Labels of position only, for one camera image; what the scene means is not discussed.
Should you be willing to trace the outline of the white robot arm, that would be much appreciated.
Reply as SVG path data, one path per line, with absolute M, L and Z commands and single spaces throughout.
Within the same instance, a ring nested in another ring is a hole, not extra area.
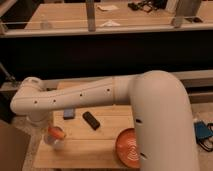
M 132 109 L 141 171 L 200 171 L 190 100 L 169 72 L 112 76 L 52 91 L 41 79 L 27 77 L 10 108 L 37 122 L 49 111 L 114 104 Z

